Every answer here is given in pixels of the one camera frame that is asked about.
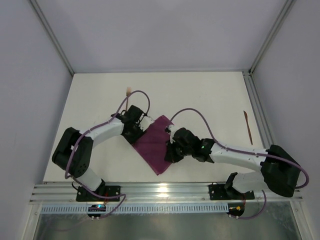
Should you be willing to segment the purple cloth napkin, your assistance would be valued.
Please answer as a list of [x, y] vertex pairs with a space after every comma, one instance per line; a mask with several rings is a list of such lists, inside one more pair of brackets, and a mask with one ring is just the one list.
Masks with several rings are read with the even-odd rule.
[[166, 116], [159, 116], [147, 128], [145, 134], [132, 145], [157, 176], [163, 174], [171, 165], [170, 162], [165, 161], [166, 143], [170, 140], [165, 128], [171, 124]]

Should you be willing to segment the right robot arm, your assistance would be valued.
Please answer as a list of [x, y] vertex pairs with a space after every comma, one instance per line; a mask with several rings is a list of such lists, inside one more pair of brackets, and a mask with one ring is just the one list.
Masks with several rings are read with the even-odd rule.
[[169, 135], [164, 157], [167, 162], [175, 164], [191, 156], [201, 163], [229, 164], [250, 170], [229, 175], [224, 190], [230, 199], [241, 199], [250, 191], [261, 190], [270, 190], [285, 198], [294, 195], [301, 169], [278, 145], [249, 151], [232, 148], [212, 138], [200, 139], [184, 127], [169, 125], [165, 132]]

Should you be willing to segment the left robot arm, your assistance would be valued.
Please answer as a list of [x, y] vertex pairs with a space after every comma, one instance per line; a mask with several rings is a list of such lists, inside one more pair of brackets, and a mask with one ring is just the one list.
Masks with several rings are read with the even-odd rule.
[[106, 199], [105, 181], [90, 168], [94, 147], [117, 136], [124, 137], [132, 145], [153, 123], [151, 117], [132, 105], [127, 111], [114, 113], [107, 121], [86, 131], [69, 127], [53, 152], [52, 162], [64, 170], [66, 179], [73, 178], [88, 193]]

